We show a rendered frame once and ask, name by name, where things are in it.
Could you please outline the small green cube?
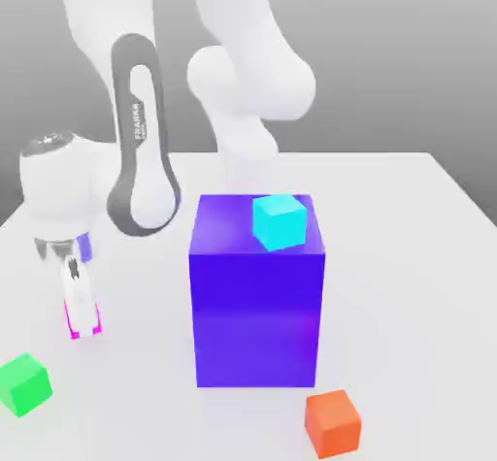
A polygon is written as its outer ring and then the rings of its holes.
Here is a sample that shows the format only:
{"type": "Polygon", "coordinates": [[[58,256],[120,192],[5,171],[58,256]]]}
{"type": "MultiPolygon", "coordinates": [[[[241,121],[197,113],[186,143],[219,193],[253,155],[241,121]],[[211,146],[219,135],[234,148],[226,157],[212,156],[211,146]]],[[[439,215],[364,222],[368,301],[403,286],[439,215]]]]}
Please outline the small green cube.
{"type": "Polygon", "coordinates": [[[51,396],[47,368],[29,353],[0,366],[0,402],[16,417],[26,415],[51,396]]]}

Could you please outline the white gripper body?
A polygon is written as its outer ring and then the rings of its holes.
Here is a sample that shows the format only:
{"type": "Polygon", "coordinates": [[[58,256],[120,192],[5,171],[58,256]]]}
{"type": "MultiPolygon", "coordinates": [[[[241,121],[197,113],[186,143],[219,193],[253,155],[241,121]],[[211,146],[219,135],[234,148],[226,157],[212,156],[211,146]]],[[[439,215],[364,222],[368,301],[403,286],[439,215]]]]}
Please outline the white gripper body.
{"type": "Polygon", "coordinates": [[[64,301],[67,306],[95,304],[89,273],[76,257],[66,256],[60,269],[64,301]]]}

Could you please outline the large blue box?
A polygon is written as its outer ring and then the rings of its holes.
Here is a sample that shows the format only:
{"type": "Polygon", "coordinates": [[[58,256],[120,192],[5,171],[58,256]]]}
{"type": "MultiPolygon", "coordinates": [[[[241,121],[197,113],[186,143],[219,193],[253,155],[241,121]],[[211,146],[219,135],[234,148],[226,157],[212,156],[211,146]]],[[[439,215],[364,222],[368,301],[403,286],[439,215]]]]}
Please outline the large blue box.
{"type": "Polygon", "coordinates": [[[312,198],[297,199],[306,242],[269,251],[252,196],[200,197],[188,253],[198,386],[314,386],[325,248],[312,198]]]}

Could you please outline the small magenta cube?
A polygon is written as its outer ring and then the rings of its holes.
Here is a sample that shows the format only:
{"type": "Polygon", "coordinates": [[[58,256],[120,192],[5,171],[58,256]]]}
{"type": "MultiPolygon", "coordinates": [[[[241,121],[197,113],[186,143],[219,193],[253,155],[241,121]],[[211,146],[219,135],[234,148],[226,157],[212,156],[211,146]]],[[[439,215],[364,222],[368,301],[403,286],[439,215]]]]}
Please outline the small magenta cube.
{"type": "Polygon", "coordinates": [[[91,324],[89,325],[88,328],[81,330],[80,327],[76,324],[76,320],[74,318],[71,318],[67,302],[64,302],[67,324],[72,340],[78,340],[82,337],[92,337],[102,333],[101,317],[98,306],[97,304],[93,304],[91,308],[92,308],[91,324]]]}

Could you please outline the small cyan cube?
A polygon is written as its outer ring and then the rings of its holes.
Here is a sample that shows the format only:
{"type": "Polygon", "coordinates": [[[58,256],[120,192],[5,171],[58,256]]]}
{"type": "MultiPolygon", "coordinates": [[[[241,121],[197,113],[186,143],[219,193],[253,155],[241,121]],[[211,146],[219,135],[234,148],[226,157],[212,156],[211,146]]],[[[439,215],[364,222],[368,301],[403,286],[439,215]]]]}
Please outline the small cyan cube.
{"type": "Polygon", "coordinates": [[[307,209],[293,195],[252,200],[252,234],[268,251],[303,245],[306,228],[307,209]]]}

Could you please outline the small orange cube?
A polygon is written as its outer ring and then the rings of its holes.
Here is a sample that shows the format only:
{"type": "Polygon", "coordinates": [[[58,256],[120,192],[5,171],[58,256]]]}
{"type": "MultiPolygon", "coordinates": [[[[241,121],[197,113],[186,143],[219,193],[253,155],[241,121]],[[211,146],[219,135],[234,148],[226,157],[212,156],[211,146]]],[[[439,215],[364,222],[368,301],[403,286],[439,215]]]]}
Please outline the small orange cube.
{"type": "Polygon", "coordinates": [[[308,397],[304,425],[318,459],[359,447],[362,422],[345,390],[308,397]]]}

